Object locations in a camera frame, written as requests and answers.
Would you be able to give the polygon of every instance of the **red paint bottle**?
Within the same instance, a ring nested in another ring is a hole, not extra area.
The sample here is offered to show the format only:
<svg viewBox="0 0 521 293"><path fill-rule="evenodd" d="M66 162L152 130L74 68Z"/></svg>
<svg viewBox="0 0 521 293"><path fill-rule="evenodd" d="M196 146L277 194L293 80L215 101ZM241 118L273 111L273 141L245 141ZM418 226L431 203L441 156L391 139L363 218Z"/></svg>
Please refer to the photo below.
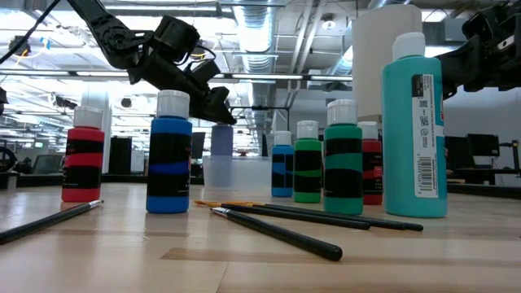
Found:
<svg viewBox="0 0 521 293"><path fill-rule="evenodd" d="M382 143L378 140L378 124L364 121L358 123L361 128L361 150L363 160L364 204L382 204Z"/></svg>
<svg viewBox="0 0 521 293"><path fill-rule="evenodd" d="M103 167L101 131L103 112L79 106L74 111L74 128L68 131L63 165L62 200L89 202L99 199Z"/></svg>

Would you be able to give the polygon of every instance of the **wood grain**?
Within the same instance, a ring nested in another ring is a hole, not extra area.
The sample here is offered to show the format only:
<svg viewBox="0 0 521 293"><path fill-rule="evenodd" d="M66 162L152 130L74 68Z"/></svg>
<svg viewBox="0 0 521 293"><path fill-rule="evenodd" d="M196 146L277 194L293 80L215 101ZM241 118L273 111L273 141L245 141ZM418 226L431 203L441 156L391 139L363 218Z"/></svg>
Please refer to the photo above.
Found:
<svg viewBox="0 0 521 293"><path fill-rule="evenodd" d="M0 230L60 209L60 188L0 193ZM521 202L449 196L445 219L364 214L425 226L368 231L255 216L339 245L330 262L219 216L145 210L146 185L103 184L105 204L0 247L1 292L520 292ZM271 199L265 192L192 186L192 199Z"/></svg>

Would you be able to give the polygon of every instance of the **black paintbrush handle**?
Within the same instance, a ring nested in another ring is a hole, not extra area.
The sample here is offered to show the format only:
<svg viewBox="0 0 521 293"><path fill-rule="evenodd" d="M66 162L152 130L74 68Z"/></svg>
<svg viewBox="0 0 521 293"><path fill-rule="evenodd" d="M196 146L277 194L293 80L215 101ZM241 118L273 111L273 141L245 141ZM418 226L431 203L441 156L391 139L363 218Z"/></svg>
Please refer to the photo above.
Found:
<svg viewBox="0 0 521 293"><path fill-rule="evenodd" d="M277 205L277 204L269 204L269 203L267 203L266 205L256 205L255 204L253 206L258 207L258 208L275 209L275 210L279 210L279 211L302 212L302 213L308 213L310 215L332 217L335 219L363 221L363 222L369 223L375 227L388 228L388 229L394 229L394 230L414 230L414 231L423 230L423 226L419 225L419 224L407 223L407 222L402 222L402 221L383 220L383 219L377 219L377 218L372 218L372 217L367 217L367 216L347 216L347 215L333 213L333 212L323 212L323 211L317 211L317 210L312 210L312 209L308 209L308 208L286 207L286 206L281 206L281 205Z"/></svg>
<svg viewBox="0 0 521 293"><path fill-rule="evenodd" d="M83 203L74 208L69 208L65 211L57 212L54 215L44 217L43 219L36 220L34 222L18 226L7 231L3 231L0 233L0 245L15 241L16 239L38 232L39 230L56 225L61 221L65 221L84 212L88 212L91 208L97 207L101 202L101 200L95 200L94 202Z"/></svg>
<svg viewBox="0 0 521 293"><path fill-rule="evenodd" d="M309 221L309 222L313 222L313 223L320 223L320 224L327 224L327 225L337 225L337 226L341 226L341 227L348 227L348 228L354 228L354 229L360 229L360 230L367 230L371 227L370 224L363 223L360 221L340 220L340 219L334 219L334 218L325 217L325 216L304 214L301 212L278 211L278 210L268 209L268 208L245 207L245 206L240 206L240 205L235 205L235 204L226 204L226 203L221 204L221 207L228 208L228 209L236 211L236 212L247 212L247 213L253 213L253 214L264 215L264 216L276 216L276 217L281 217L284 219Z"/></svg>
<svg viewBox="0 0 521 293"><path fill-rule="evenodd" d="M251 216L246 216L240 212L228 211L226 213L228 219L245 225L248 228L269 235L285 243L289 243L306 251L312 252L318 256L327 258L328 260L340 260L342 258L342 248L331 243L311 238L306 235L298 234L291 230L284 229L277 225L270 224L265 221L258 220Z"/></svg>

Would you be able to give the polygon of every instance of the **green paint bottle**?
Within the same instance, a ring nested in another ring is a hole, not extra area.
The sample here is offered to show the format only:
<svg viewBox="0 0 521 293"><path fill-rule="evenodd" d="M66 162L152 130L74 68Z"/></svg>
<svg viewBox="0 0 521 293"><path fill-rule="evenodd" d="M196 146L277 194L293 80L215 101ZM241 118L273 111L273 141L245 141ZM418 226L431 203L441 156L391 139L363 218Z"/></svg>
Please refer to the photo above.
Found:
<svg viewBox="0 0 521 293"><path fill-rule="evenodd" d="M322 187L322 144L318 140L318 122L296 124L293 199L297 203L320 203Z"/></svg>
<svg viewBox="0 0 521 293"><path fill-rule="evenodd" d="M364 204L357 102L343 99L329 103L327 125L324 130L324 211L359 215Z"/></svg>

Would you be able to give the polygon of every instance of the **ductwork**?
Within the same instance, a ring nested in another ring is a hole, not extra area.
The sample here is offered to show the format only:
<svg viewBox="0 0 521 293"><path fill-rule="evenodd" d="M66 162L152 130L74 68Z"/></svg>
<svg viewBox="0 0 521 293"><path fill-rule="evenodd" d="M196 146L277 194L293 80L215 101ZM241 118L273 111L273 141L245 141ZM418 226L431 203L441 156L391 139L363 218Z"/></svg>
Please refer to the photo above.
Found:
<svg viewBox="0 0 521 293"><path fill-rule="evenodd" d="M372 0L367 6L367 10L371 11L376 8L380 8L386 5L391 4L409 4L410 0ZM346 56L349 48L352 45L352 21L349 21L348 27L345 29L344 33L344 56L340 57L340 59L336 62L335 66L333 66L328 75L348 75L351 72L352 68L352 60L349 60Z"/></svg>
<svg viewBox="0 0 521 293"><path fill-rule="evenodd" d="M234 7L234 14L239 24L239 45L241 51L248 53L268 53L274 41L274 22L276 10L273 7L244 6ZM274 58L267 56L243 56L244 71L248 73L271 73L274 70ZM273 106L275 102L275 85L269 83L252 83L250 106ZM253 127L267 129L273 119L273 113L253 112ZM262 133L257 131L261 141Z"/></svg>
<svg viewBox="0 0 521 293"><path fill-rule="evenodd" d="M134 10L125 9L122 5L110 5L107 9L108 12L117 16L154 16L162 17L164 15L170 15L174 17L210 17L210 18L224 18L235 20L234 13L230 10L224 10L220 5L215 6L201 6L201 5L189 5L185 7L175 7L175 10Z"/></svg>

